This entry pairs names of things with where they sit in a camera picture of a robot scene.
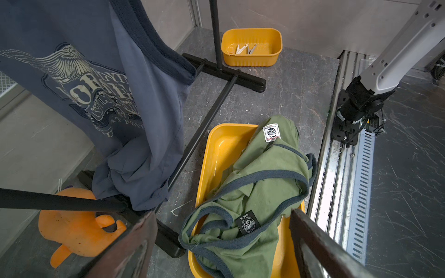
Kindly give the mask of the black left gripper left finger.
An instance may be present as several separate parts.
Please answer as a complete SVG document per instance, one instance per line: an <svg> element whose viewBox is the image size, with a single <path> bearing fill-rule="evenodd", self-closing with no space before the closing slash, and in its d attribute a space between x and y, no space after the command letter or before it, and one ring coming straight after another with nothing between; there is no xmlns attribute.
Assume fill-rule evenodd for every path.
<svg viewBox="0 0 445 278"><path fill-rule="evenodd" d="M146 278L158 226L150 212L83 268L85 278Z"/></svg>

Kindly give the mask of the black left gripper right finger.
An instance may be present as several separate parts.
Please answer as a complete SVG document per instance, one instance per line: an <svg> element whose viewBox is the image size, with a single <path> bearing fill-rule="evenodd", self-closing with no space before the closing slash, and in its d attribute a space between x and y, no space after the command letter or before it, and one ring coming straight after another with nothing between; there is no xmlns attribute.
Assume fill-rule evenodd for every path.
<svg viewBox="0 0 445 278"><path fill-rule="evenodd" d="M290 231L302 278L372 278L373 275L301 210L290 215Z"/></svg>

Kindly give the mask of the plain green tank top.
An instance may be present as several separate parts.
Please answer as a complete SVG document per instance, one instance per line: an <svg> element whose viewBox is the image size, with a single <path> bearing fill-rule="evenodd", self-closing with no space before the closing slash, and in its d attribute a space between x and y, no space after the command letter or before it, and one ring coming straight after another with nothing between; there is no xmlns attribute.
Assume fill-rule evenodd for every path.
<svg viewBox="0 0 445 278"><path fill-rule="evenodd" d="M219 189L186 219L181 245L216 278L271 275L278 225L308 195L313 154L284 141L249 145Z"/></svg>

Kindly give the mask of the green printed tank top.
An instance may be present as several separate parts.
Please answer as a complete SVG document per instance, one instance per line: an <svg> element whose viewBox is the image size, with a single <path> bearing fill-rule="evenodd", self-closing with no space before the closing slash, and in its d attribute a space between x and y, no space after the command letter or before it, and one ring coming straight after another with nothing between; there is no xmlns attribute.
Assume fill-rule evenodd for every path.
<svg viewBox="0 0 445 278"><path fill-rule="evenodd" d="M299 131L292 120L275 115L263 122L241 156L221 179L223 194L288 199L304 195L314 159L300 151Z"/></svg>

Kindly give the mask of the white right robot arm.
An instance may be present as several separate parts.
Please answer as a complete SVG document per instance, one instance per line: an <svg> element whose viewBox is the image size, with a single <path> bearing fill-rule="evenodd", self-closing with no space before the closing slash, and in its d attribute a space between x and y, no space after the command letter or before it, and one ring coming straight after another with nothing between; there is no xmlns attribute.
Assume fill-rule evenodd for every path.
<svg viewBox="0 0 445 278"><path fill-rule="evenodd" d="M356 145L372 114L382 109L407 72L444 37L444 1L422 1L379 57L340 91L331 138Z"/></svg>

